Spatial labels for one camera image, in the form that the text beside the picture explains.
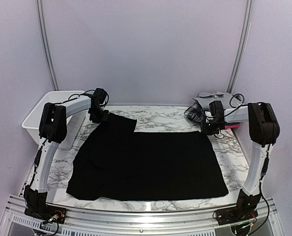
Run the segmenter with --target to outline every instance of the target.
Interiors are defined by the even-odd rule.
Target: white marble table
[[[184,116],[186,107],[171,106],[108,106],[110,112],[137,119],[136,131],[140,132],[191,132],[199,126]],[[50,203],[111,211],[176,211],[223,206],[236,202],[243,186],[249,166],[231,130],[223,131],[225,138],[209,136],[229,194],[221,198],[194,199],[184,201],[117,201],[99,198],[95,201],[77,200],[66,193],[68,181],[73,172],[73,160],[90,133],[98,126],[86,117],[84,124],[70,150],[58,148],[55,153],[49,179],[48,199]]]

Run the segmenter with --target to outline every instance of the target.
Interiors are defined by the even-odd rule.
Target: white basket
[[[70,95],[83,92],[84,91],[53,91],[47,93],[25,118],[22,123],[22,127],[26,129],[33,140],[39,144],[39,125],[44,105],[47,102],[63,102],[66,101]],[[82,111],[67,118],[67,135],[64,141],[60,144],[60,148],[70,149],[73,146],[74,140],[84,122],[85,116],[86,111]]]

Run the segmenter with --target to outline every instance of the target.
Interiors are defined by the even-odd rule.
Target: black cloth
[[[77,199],[186,200],[228,194],[208,137],[200,132],[134,132],[114,114],[87,138],[66,192]]]

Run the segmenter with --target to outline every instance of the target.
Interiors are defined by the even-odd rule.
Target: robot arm
[[[39,147],[34,160],[34,171],[25,186],[25,214],[49,222],[56,216],[58,223],[64,223],[66,209],[46,205],[47,183],[51,163],[59,144],[67,134],[66,119],[80,111],[88,110],[89,120],[100,123],[107,120],[109,112],[103,110],[108,94],[97,88],[93,94],[79,94],[78,97],[62,103],[47,103],[44,106],[40,127]]]
[[[219,225],[238,222],[258,216],[256,207],[260,202],[261,184],[266,175],[270,154],[280,128],[272,106],[269,103],[249,103],[233,109],[223,109],[221,101],[210,103],[210,113],[206,113],[201,124],[205,134],[218,134],[226,123],[249,122],[252,143],[252,159],[246,182],[240,190],[235,207],[216,211]]]

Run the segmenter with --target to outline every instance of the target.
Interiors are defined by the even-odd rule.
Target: white wall
[[[21,123],[50,90],[35,1],[0,0],[0,219],[37,149]]]
[[[286,236],[292,236],[292,0],[256,0],[234,92],[272,104],[281,127],[265,179]],[[248,124],[237,130],[251,156]]]
[[[245,0],[45,0],[60,89],[102,87],[113,104],[189,104],[225,91]]]

